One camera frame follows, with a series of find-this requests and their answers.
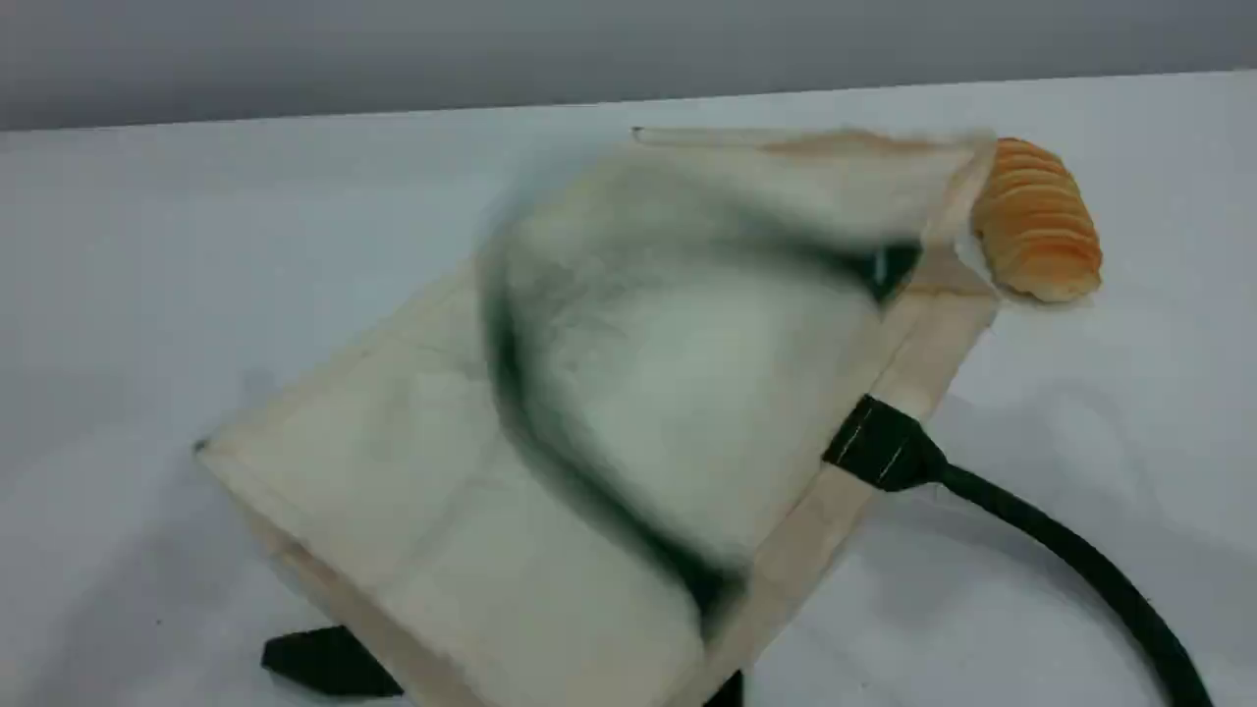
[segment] white surface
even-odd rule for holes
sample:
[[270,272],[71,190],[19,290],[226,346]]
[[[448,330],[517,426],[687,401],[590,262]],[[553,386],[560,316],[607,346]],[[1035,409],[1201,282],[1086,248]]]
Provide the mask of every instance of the white surface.
[[[1125,567],[1219,704],[1257,694],[1257,74],[0,135],[0,703],[307,704],[319,615],[189,445],[470,252],[547,146],[632,125],[989,125],[1075,171],[1084,307],[1011,306],[931,425]],[[933,493],[882,503],[759,704],[1155,703],[1080,582]]]

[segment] cream fabric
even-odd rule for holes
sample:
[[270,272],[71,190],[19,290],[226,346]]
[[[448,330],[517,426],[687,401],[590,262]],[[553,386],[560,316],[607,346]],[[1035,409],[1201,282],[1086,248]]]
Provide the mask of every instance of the cream fabric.
[[[749,561],[886,367],[886,337],[903,335],[841,284],[651,260],[649,247],[745,230],[711,195],[836,243],[911,233],[945,247],[992,148],[989,136],[644,131],[527,211],[510,231],[537,268],[517,284],[571,276],[566,304],[542,308],[546,370],[634,497]],[[617,269],[608,245],[644,264]],[[425,289],[226,425],[201,458],[483,704],[664,704],[704,659],[688,598],[571,511],[504,439],[474,276],[469,265]],[[582,288],[616,278],[631,296],[585,306]]]

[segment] black fabric tab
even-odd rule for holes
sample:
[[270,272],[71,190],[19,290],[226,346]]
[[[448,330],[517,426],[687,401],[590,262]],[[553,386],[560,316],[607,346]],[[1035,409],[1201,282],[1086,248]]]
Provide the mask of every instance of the black fabric tab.
[[370,699],[402,694],[397,681],[344,626],[273,638],[261,650],[261,667],[327,697]]
[[821,458],[882,491],[935,481],[931,472],[947,462],[920,423],[869,395],[847,415]]

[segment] pastry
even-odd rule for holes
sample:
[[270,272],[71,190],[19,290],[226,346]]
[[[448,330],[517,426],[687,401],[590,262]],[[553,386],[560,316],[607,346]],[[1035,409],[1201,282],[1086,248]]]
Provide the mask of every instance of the pastry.
[[1073,175],[1056,155],[999,140],[972,223],[998,284],[1045,302],[1100,287],[1100,240]]

